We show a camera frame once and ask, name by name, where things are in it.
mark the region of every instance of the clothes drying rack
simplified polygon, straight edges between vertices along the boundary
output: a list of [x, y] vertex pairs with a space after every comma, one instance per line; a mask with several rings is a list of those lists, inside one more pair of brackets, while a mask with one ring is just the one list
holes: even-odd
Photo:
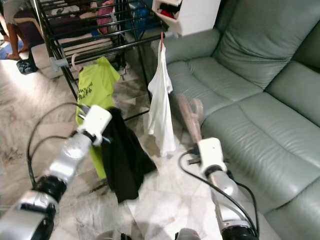
[[[66, 12], [66, 13], [58, 13], [56, 15], [48, 15], [46, 14], [47, 11], [51, 11], [54, 9], [60, 9], [71, 5], [85, 5], [93, 3], [93, 2], [100, 2], [104, 3], [106, 0], [34, 0], [34, 6], [36, 10], [36, 14], [39, 20], [39, 25], [42, 31], [42, 35], [44, 38], [44, 43], [46, 45], [46, 49], [48, 55], [50, 57], [51, 66], [53, 69], [58, 70], [61, 68], [63, 75], [66, 78], [66, 81], [71, 89], [71, 92], [75, 99], [77, 99], [77, 91], [73, 84], [77, 85], [78, 78], [74, 78], [72, 75], [71, 67], [72, 67], [72, 55], [74, 53], [79, 54], [79, 56], [75, 59], [75, 64], [83, 64], [85, 62], [96, 60], [102, 56], [109, 57], [115, 56], [113, 60], [110, 60], [112, 65], [118, 67], [125, 67], [126, 60], [125, 60], [125, 51], [131, 50], [132, 48], [136, 47], [138, 53], [138, 59], [142, 68], [144, 83], [146, 87], [146, 91], [148, 93], [149, 101], [151, 101], [151, 94], [148, 91], [148, 80], [146, 75], [146, 70], [144, 66], [144, 61], [142, 57], [141, 45], [150, 43], [155, 40], [160, 40], [161, 35], [154, 35], [150, 37], [146, 37], [142, 39], [142, 36], [145, 30], [155, 27], [160, 27], [163, 31], [168, 29], [168, 25], [157, 16], [155, 12], [152, 11], [144, 2], [143, 0], [115, 0], [114, 4], [111, 5], [101, 5], [97, 7], [90, 7], [89, 9], [79, 9], [76, 11]], [[138, 4], [135, 8], [131, 8], [130, 4]], [[114, 12], [91, 16], [84, 19], [78, 19], [75, 21], [70, 21], [68, 23], [50, 23], [50, 19], [53, 18], [60, 18], [64, 16], [71, 16], [77, 14], [83, 14], [88, 11], [97, 11], [99, 9], [107, 8], [107, 7], [114, 7]], [[138, 10], [147, 10], [147, 14], [143, 16], [135, 16], [134, 12]], [[63, 28], [66, 25], [74, 25], [76, 23], [92, 23], [97, 22], [98, 19], [108, 18], [111, 17], [112, 21], [105, 23], [105, 24], [95, 24], [90, 26], [82, 26], [76, 28], [69, 32], [58, 33], [56, 32], [57, 29]], [[153, 23], [149, 25], [142, 25], [136, 26], [136, 20], [142, 19], [153, 19]], [[59, 43], [59, 39], [61, 38], [72, 38], [77, 33], [81, 31], [92, 31], [98, 30], [103, 27], [111, 27], [113, 30], [108, 33], [86, 37], [78, 40], [72, 40], [65, 43]], [[137, 30], [142, 31], [140, 36], [137, 36]], [[132, 34], [134, 37], [133, 41], [126, 40], [125, 34]], [[106, 45], [97, 44], [97, 41], [107, 40], [104, 43]], [[149, 110], [140, 112], [133, 116], [127, 117], [125, 120], [129, 120], [135, 117], [138, 117], [142, 114], [147, 113]]]

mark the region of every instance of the person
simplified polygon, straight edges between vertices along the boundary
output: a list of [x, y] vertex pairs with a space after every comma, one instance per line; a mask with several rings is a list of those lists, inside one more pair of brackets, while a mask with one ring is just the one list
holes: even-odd
[[[27, 7], [25, 0], [0, 0], [2, 1], [4, 20], [6, 23], [6, 28], [9, 32], [9, 38], [12, 48], [12, 53], [7, 54], [7, 58], [10, 60], [20, 60], [19, 53], [28, 51], [29, 43], [21, 32], [20, 28], [15, 22], [15, 15], [21, 9]], [[18, 51], [18, 36], [23, 42], [23, 48]]]
[[4, 8], [2, 6], [2, 2], [0, 1], [0, 34], [3, 36], [4, 41], [10, 42], [7, 32], [8, 30], [7, 30], [7, 25], [4, 18]]

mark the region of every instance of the marble floor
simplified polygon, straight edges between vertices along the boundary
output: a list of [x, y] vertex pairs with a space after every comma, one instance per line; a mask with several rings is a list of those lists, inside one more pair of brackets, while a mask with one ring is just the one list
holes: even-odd
[[[149, 107], [143, 81], [131, 68], [122, 72], [112, 96], [124, 117]], [[0, 60], [0, 213], [31, 187], [26, 145], [35, 122], [54, 106], [74, 101], [63, 76], [21, 75], [14, 61]], [[51, 240], [118, 239], [120, 233], [133, 240], [172, 240], [184, 227], [195, 229], [203, 240], [222, 239], [209, 188], [177, 165], [180, 154], [192, 144], [190, 136], [173, 119], [177, 150], [160, 157], [155, 139], [147, 134], [147, 121], [148, 114], [144, 114], [126, 122], [157, 166], [157, 172], [146, 176], [139, 199], [118, 205], [88, 157], [60, 202]], [[75, 126], [74, 107], [57, 110], [40, 125], [33, 143], [53, 134], [67, 136]], [[61, 140], [53, 139], [39, 148], [33, 160], [35, 176], [46, 169], [61, 145]], [[278, 240], [271, 232], [267, 224], [261, 234]]]

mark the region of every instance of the leather sofa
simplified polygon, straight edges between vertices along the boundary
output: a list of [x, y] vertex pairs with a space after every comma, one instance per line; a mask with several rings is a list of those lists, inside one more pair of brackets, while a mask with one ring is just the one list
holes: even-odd
[[183, 122], [176, 97], [200, 99], [203, 136], [279, 236], [319, 240], [320, 1], [222, 7], [213, 30], [164, 40], [171, 112]]

